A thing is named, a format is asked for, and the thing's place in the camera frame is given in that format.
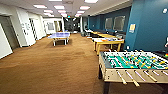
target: floor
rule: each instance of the floor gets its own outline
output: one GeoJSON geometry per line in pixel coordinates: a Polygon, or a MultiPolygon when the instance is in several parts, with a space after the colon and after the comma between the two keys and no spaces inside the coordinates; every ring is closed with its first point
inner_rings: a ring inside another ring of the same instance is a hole
{"type": "MultiPolygon", "coordinates": [[[[69,43],[42,38],[0,59],[0,94],[102,94],[98,56],[91,39],[71,34],[69,43]]],[[[158,84],[111,83],[109,94],[161,94],[158,84]]]]}

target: desk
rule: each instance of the desk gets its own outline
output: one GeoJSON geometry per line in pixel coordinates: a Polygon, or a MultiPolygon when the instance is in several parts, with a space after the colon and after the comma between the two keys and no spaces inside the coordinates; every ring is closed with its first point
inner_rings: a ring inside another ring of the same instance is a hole
{"type": "Polygon", "coordinates": [[[92,34],[101,34],[101,32],[91,32],[92,34]]]}
{"type": "Polygon", "coordinates": [[[94,42],[94,50],[97,51],[97,55],[99,55],[100,52],[100,45],[103,44],[111,44],[111,49],[113,44],[118,44],[117,51],[120,51],[121,43],[124,43],[124,39],[122,40],[115,40],[115,41],[108,41],[106,38],[92,38],[94,42]]]}
{"type": "Polygon", "coordinates": [[[111,37],[115,37],[113,35],[109,35],[109,34],[97,34],[100,37],[104,37],[104,38],[111,38],[111,37]]]}
{"type": "Polygon", "coordinates": [[[92,38],[97,38],[98,35],[97,34],[102,34],[101,32],[91,32],[91,37],[92,38]]]}
{"type": "Polygon", "coordinates": [[[53,39],[54,46],[56,44],[56,41],[58,41],[58,40],[64,40],[65,45],[66,45],[66,43],[68,43],[69,36],[70,36],[70,32],[56,32],[56,33],[53,33],[52,35],[48,36],[48,38],[53,39]]]}

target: recessed ceiling light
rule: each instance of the recessed ceiling light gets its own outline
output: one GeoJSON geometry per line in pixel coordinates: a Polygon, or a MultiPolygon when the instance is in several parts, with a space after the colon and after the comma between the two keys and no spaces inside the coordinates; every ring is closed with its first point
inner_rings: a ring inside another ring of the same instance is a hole
{"type": "Polygon", "coordinates": [[[82,14],[76,14],[76,15],[82,15],[82,14]]]}
{"type": "Polygon", "coordinates": [[[75,17],[79,17],[80,15],[75,15],[75,17]]]}
{"type": "Polygon", "coordinates": [[[77,11],[77,13],[85,13],[85,11],[77,11]]]}
{"type": "Polygon", "coordinates": [[[82,14],[76,14],[75,17],[79,17],[79,16],[81,16],[81,15],[82,15],[82,14]]]}
{"type": "Polygon", "coordinates": [[[54,17],[54,15],[48,15],[49,17],[54,17]]]}
{"type": "Polygon", "coordinates": [[[81,6],[80,9],[81,10],[88,10],[90,7],[89,6],[81,6]]]}
{"type": "Polygon", "coordinates": [[[47,8],[45,5],[33,5],[36,8],[47,8]]]}
{"type": "Polygon", "coordinates": [[[51,15],[50,13],[44,13],[44,15],[51,15]]]}
{"type": "Polygon", "coordinates": [[[98,0],[85,0],[86,3],[96,3],[98,0]]]}
{"type": "Polygon", "coordinates": [[[62,1],[62,0],[48,0],[48,1],[62,1]]]}
{"type": "Polygon", "coordinates": [[[61,6],[61,5],[57,5],[57,6],[54,6],[56,9],[64,9],[64,6],[61,6]]]}
{"type": "Polygon", "coordinates": [[[44,12],[53,13],[52,10],[44,10],[44,12]]]}
{"type": "Polygon", "coordinates": [[[63,17],[67,17],[68,15],[67,14],[61,14],[63,17]]]}
{"type": "Polygon", "coordinates": [[[65,10],[58,10],[59,13],[66,13],[65,10]]]}

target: ping pong table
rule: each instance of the ping pong table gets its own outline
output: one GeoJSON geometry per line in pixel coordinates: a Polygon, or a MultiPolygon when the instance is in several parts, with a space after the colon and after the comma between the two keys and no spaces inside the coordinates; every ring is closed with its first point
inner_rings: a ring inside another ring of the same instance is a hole
{"type": "Polygon", "coordinates": [[[52,35],[48,36],[48,38],[54,39],[53,40],[54,46],[56,44],[56,41],[59,41],[59,40],[64,40],[65,45],[66,45],[66,43],[68,43],[69,36],[70,36],[70,32],[56,32],[56,33],[53,33],[52,35]]]}

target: foosball table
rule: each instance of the foosball table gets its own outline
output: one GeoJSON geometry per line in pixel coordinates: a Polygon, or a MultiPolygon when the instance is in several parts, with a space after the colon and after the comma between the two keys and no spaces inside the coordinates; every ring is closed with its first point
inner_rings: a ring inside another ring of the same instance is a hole
{"type": "Polygon", "coordinates": [[[99,79],[104,80],[104,94],[110,82],[168,83],[168,61],[151,52],[100,52],[99,79]]]}

